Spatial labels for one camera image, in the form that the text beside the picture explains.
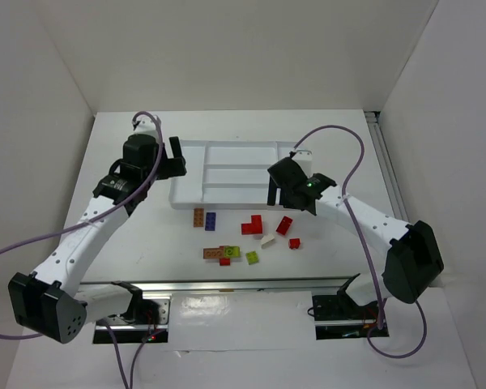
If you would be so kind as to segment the white lego brick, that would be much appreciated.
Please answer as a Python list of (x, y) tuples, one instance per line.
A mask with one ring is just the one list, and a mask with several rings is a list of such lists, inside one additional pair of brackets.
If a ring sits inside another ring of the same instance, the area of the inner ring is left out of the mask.
[(264, 235), (260, 240), (260, 246), (262, 248), (269, 246), (274, 240), (275, 240), (275, 236), (273, 234)]

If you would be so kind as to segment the red L-shaped lego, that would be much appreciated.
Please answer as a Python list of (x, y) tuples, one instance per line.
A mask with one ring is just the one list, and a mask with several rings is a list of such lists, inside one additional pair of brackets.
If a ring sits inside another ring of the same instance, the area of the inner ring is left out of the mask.
[(263, 232), (262, 216), (259, 214), (252, 215), (249, 223), (241, 224), (242, 235), (263, 235)]

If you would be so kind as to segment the brown lego plate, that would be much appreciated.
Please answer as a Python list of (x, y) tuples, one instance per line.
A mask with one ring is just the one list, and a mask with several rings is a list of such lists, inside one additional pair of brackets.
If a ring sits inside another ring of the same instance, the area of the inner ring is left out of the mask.
[(202, 254), (204, 259), (221, 259), (224, 257), (224, 248), (204, 248)]

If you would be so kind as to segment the red curved lego brick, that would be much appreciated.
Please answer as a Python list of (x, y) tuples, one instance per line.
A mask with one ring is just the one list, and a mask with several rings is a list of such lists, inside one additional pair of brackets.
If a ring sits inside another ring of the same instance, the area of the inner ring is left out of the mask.
[(285, 236), (288, 233), (288, 230), (291, 228), (292, 225), (292, 218), (288, 216), (284, 216), (282, 220), (279, 222), (276, 232), (281, 235)]

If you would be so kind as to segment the lime green lego brick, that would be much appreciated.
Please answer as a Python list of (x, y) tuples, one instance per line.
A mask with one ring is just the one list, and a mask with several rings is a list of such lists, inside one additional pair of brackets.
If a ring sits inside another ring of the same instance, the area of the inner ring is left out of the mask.
[(256, 251), (247, 252), (245, 257), (249, 265), (254, 265), (259, 262), (259, 257)]

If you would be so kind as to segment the green lego with eye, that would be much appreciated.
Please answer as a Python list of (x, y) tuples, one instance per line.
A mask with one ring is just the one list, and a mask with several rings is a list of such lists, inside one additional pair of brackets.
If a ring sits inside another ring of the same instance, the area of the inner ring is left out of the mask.
[(241, 250), (239, 246), (221, 246), (221, 249), (223, 251), (223, 258), (234, 259), (241, 257)]

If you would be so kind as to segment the orange lego brick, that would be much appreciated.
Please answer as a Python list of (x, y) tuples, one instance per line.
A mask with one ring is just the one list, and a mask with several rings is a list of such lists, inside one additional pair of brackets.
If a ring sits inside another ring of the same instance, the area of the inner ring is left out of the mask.
[(203, 228), (204, 221), (205, 221), (204, 209), (201, 207), (195, 208), (193, 213), (193, 226), (195, 228)]

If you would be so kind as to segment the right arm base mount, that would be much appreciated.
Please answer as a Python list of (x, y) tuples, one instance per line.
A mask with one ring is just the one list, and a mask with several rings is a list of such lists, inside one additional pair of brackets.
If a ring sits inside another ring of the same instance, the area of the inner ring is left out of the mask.
[(312, 296), (312, 306), (306, 311), (314, 320), (317, 340), (343, 340), (371, 337), (388, 337), (387, 325), (377, 329), (378, 306), (376, 302), (366, 306), (346, 304), (341, 296)]

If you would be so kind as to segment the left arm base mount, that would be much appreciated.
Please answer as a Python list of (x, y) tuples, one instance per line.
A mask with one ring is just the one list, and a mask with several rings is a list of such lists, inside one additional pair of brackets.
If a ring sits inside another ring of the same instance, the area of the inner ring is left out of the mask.
[(92, 343), (113, 343), (104, 325), (107, 323), (119, 344), (140, 344), (147, 337), (149, 344), (166, 344), (168, 342), (171, 296), (150, 293), (144, 298), (153, 302), (151, 310), (142, 313), (136, 319), (127, 320), (121, 315), (110, 315), (103, 321), (96, 322)]

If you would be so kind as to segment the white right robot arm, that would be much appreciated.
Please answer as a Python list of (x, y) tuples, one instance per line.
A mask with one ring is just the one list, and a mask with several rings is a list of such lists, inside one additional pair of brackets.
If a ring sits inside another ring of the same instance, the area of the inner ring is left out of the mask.
[(267, 203), (307, 211), (336, 223), (364, 238), (367, 248), (385, 260), (383, 273), (353, 276), (343, 293), (358, 306), (393, 297), (415, 303), (444, 270), (436, 237), (422, 220), (409, 224), (395, 219), (342, 192), (333, 179), (315, 173), (308, 176), (292, 152), (267, 172), (270, 175)]

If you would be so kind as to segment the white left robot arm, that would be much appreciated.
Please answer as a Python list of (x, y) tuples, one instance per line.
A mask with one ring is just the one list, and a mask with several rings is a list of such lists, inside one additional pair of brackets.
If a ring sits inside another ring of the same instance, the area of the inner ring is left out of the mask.
[(86, 324), (110, 316), (152, 326), (159, 320), (158, 304), (128, 282), (79, 291), (96, 256), (146, 199), (153, 182), (186, 173), (180, 140), (170, 138), (169, 156), (159, 117), (138, 112), (132, 125), (134, 132), (125, 141), (121, 158), (98, 182), (79, 224), (64, 233), (44, 262), (27, 275), (16, 273), (8, 284), (15, 321), (61, 344), (71, 342)]

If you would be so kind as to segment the small red lego brick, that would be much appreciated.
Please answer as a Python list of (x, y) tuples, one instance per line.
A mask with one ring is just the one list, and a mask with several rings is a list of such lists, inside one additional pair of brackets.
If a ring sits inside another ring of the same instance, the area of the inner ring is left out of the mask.
[(301, 248), (301, 240), (300, 238), (291, 238), (288, 241), (288, 247), (290, 250), (298, 250)]

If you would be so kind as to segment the purple lego brick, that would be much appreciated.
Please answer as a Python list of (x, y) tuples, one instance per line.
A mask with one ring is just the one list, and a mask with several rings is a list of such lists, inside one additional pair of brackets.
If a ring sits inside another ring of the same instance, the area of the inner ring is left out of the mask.
[(205, 225), (204, 225), (205, 230), (215, 231), (215, 227), (216, 227), (216, 213), (207, 212), (205, 215)]

